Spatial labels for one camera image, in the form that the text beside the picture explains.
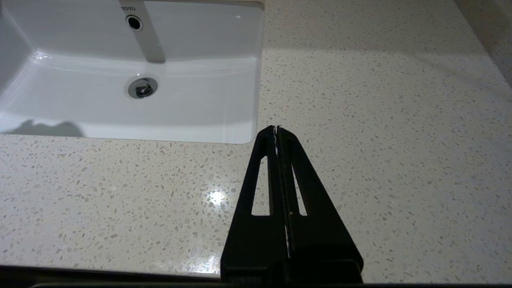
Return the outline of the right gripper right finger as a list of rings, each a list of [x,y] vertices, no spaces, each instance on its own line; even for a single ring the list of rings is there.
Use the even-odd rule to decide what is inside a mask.
[[[291,257],[363,263],[300,141],[282,127],[279,165]]]

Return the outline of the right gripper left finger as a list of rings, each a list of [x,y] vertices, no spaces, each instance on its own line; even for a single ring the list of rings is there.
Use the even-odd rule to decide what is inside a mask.
[[[268,126],[255,138],[221,264],[275,264],[288,257],[275,129]],[[262,158],[267,159],[270,214],[256,216],[252,208]]]

